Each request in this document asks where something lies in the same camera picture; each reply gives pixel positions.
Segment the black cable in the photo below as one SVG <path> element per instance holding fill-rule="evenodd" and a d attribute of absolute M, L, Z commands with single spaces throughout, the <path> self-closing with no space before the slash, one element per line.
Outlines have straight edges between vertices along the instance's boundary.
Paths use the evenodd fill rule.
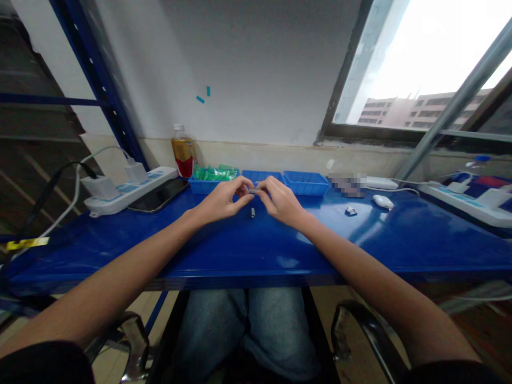
<path fill-rule="evenodd" d="M 62 166 L 52 176 L 52 178 L 46 184 L 46 187 L 44 187 L 43 193 L 41 193 L 39 199 L 37 199 L 36 203 L 32 207 L 31 212 L 27 216 L 27 219 L 25 220 L 25 223 L 23 224 L 21 229 L 18 231 L 18 234 L 16 236 L 16 242 L 19 242 L 23 238 L 23 236 L 24 236 L 25 232 L 27 231 L 27 229 L 32 225 L 32 223 L 36 219 L 37 215 L 39 215 L 41 209 L 43 208 L 43 205 L 46 203 L 46 201 L 48 200 L 48 198 L 52 194 L 53 189 L 55 188 L 55 186 L 59 182 L 60 177 L 62 176 L 62 172 L 64 171 L 64 169 L 66 169 L 67 167 L 69 167 L 70 165 L 73 165 L 73 164 L 79 164 L 81 167 L 83 167 L 83 169 L 91 177 L 91 179 L 97 179 L 98 178 L 98 176 L 96 176 L 94 171 L 88 165 L 86 165 L 84 163 L 81 163 L 81 162 L 69 162 L 66 165 Z"/>

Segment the yellow tag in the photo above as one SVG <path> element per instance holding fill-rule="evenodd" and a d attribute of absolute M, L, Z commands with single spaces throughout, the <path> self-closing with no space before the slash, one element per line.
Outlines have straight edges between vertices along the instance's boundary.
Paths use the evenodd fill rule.
<path fill-rule="evenodd" d="M 49 237 L 38 237 L 36 239 L 22 240 L 18 244 L 16 244 L 16 242 L 8 242 L 7 250 L 14 251 L 17 249 L 22 249 L 22 248 L 31 248 L 33 246 L 46 245 L 46 244 L 48 244 L 48 240 L 50 240 Z"/>

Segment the bottle cap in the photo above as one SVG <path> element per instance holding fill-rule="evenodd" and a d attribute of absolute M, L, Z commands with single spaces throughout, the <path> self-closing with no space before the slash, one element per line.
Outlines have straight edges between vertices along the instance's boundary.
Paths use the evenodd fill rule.
<path fill-rule="evenodd" d="M 485 163 L 487 161 L 489 161 L 491 159 L 490 156 L 487 156 L 487 155 L 479 155 L 479 156 L 475 156 L 475 160 L 481 162 L 481 163 Z"/>

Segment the red object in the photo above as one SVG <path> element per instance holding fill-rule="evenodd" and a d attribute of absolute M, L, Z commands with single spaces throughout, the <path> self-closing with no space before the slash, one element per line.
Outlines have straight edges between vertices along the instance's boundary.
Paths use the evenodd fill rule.
<path fill-rule="evenodd" d="M 192 176 L 192 170 L 194 169 L 194 159 L 190 156 L 184 162 L 175 158 L 176 164 L 178 165 L 178 170 L 180 171 L 181 177 L 189 178 Z"/>
<path fill-rule="evenodd" d="M 497 179 L 493 176 L 482 176 L 478 180 L 474 181 L 479 184 L 483 184 L 485 186 L 488 186 L 489 188 L 501 188 L 505 185 L 509 185 L 509 182 L 506 182 L 504 180 Z"/>

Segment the forearm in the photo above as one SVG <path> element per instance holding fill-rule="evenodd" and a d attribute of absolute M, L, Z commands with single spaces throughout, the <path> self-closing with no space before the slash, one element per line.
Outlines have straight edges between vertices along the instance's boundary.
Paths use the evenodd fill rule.
<path fill-rule="evenodd" d="M 0 349 L 0 357 L 49 340 L 67 340 L 86 347 L 130 305 L 201 225 L 188 211 L 131 248 L 32 319 Z"/>
<path fill-rule="evenodd" d="M 479 361 L 448 315 L 378 260 L 326 228 L 312 215 L 307 214 L 297 230 L 390 322 L 413 363 L 440 359 Z"/>

